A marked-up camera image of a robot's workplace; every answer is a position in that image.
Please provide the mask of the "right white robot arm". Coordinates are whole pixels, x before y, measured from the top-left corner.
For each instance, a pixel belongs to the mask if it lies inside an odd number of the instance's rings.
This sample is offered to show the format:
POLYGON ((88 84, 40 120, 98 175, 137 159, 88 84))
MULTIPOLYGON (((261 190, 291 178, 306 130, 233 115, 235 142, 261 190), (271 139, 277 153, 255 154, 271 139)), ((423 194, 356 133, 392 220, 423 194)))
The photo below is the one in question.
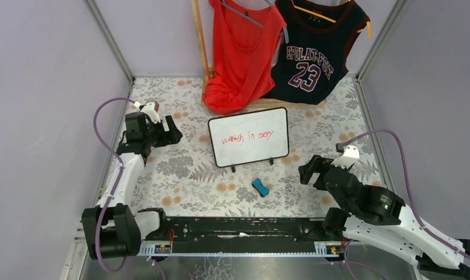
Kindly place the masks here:
POLYGON ((345 152, 335 159, 314 155, 298 168, 301 184, 318 174, 314 187, 327 191, 338 204, 324 218, 326 235, 389 252, 427 279, 470 279, 470 268, 464 264, 465 256, 470 256, 470 240, 447 236, 415 217, 394 192, 360 182, 350 172, 358 159, 357 152, 345 152))

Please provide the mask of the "blue black whiteboard eraser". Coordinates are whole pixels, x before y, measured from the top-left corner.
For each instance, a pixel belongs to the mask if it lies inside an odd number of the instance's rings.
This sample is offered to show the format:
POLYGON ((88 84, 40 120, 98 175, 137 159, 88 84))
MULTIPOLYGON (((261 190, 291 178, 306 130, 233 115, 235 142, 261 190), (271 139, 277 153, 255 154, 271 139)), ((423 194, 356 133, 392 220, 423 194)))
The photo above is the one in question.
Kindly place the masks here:
POLYGON ((261 179, 257 178, 251 182, 252 187, 259 193, 261 197, 266 197, 270 193, 270 189, 263 185, 261 179))

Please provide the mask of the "white board black frame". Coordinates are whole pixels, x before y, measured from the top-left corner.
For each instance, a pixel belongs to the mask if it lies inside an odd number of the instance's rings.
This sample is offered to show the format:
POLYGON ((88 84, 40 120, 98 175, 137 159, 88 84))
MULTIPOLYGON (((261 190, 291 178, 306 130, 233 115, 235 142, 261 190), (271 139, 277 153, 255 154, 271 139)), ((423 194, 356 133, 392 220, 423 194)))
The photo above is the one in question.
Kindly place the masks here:
POLYGON ((208 131, 219 168, 283 158, 290 153, 288 110, 276 107, 212 118, 208 131))

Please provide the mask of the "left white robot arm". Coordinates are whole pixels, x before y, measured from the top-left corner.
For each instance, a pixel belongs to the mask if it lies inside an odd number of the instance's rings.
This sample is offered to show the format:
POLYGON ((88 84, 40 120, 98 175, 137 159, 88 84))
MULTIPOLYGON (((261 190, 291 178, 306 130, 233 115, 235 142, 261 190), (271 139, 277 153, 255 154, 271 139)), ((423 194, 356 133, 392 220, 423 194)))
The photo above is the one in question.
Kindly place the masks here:
POLYGON ((131 206, 135 186, 152 148, 178 144, 182 133, 172 116, 154 123, 143 112, 127 114, 126 130, 116 154, 119 166, 112 175, 117 184, 107 188, 93 208, 82 213, 82 225, 91 259, 136 256, 150 233, 166 234, 166 215, 160 208, 137 210, 131 206))

